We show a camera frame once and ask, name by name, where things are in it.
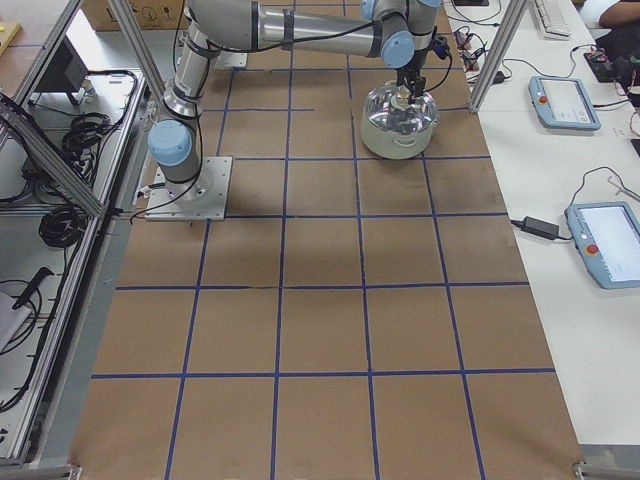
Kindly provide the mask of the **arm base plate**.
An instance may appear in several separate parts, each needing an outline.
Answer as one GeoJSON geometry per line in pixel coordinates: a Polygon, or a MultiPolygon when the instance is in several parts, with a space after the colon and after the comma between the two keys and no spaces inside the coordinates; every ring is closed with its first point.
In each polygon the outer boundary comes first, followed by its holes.
{"type": "Polygon", "coordinates": [[[153,221],[223,221],[226,215],[227,195],[232,170],[232,157],[205,157],[195,186],[184,196],[189,183],[175,185],[165,181],[160,167],[156,168],[155,181],[164,186],[150,193],[146,220],[153,221]]]}

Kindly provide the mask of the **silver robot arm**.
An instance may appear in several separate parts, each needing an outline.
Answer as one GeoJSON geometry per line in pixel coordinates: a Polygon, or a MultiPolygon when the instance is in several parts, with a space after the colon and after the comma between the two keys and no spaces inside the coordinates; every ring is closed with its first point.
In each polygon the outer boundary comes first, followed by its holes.
{"type": "Polygon", "coordinates": [[[277,11],[257,1],[191,1],[181,62],[162,97],[166,111],[148,136],[169,202],[197,202],[213,184],[194,141],[210,67],[221,53],[272,49],[379,58],[396,72],[394,106],[430,100],[421,69],[436,47],[437,1],[364,1],[362,19],[277,11]]]}

